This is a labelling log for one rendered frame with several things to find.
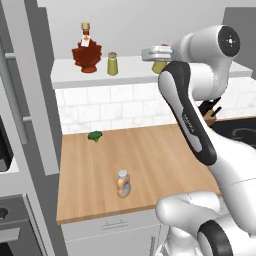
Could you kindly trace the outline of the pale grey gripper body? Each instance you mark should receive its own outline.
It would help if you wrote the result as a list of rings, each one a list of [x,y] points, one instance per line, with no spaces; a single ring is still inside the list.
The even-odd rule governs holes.
[[[170,46],[150,46],[141,52],[143,61],[170,61],[173,50]]]

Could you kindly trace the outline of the olive green shaker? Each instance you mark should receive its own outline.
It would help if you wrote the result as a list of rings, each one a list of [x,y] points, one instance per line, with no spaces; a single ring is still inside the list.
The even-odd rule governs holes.
[[[167,66],[166,61],[155,61],[152,66],[152,71],[156,74],[160,74],[166,66]]]
[[[112,76],[118,74],[117,54],[115,52],[108,53],[107,73]]]

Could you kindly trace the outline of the brown syrup bottle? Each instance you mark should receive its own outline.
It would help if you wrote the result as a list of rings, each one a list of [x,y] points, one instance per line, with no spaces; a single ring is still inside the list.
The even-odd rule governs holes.
[[[90,23],[82,22],[82,38],[78,47],[72,50],[75,64],[81,67],[83,73],[94,73],[96,65],[101,60],[101,45],[98,45],[90,36]]]

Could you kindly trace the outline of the grey cabinet door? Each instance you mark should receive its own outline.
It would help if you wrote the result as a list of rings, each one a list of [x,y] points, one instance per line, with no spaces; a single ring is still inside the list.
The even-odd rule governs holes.
[[[1,0],[46,175],[60,169],[62,131],[51,83],[53,55],[46,10],[37,0]]]

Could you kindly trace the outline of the orange condiment bottle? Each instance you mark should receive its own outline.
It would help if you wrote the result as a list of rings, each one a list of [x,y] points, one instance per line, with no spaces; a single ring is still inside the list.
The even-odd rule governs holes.
[[[127,170],[120,170],[117,179],[117,194],[120,198],[125,198],[130,194],[130,176]]]

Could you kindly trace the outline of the wooden knife block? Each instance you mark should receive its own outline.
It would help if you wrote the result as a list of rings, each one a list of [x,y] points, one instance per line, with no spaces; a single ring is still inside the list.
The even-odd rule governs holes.
[[[200,106],[199,110],[209,127],[211,127],[216,122],[216,115],[221,110],[221,107],[218,107],[216,110],[213,107],[220,101],[220,98],[215,100],[208,100],[203,101]]]

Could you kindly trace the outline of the green broccoli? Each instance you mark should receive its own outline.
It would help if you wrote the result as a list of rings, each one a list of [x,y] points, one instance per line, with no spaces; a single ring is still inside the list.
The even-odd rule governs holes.
[[[94,142],[98,142],[98,140],[101,136],[102,136],[101,131],[93,131],[88,134],[87,138],[89,140],[93,140]]]

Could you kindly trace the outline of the black hob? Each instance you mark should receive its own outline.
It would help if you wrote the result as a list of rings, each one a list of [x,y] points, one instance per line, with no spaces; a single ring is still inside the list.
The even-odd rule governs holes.
[[[216,121],[212,129],[219,135],[256,149],[256,117]]]

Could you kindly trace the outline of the white drawer front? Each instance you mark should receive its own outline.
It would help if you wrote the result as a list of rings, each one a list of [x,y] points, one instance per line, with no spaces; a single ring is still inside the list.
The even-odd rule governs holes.
[[[71,242],[82,238],[90,238],[158,224],[159,221],[156,217],[155,210],[151,209],[63,224],[61,228],[64,240]]]

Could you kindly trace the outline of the white cupboard door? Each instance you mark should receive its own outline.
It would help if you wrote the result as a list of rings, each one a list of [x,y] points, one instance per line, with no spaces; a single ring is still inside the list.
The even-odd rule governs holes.
[[[66,243],[68,256],[154,256],[160,225],[113,232]]]

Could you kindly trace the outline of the black oven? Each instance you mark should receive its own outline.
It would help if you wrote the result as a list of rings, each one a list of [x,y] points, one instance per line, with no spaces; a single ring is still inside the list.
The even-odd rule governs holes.
[[[0,197],[0,256],[43,256],[23,197]]]

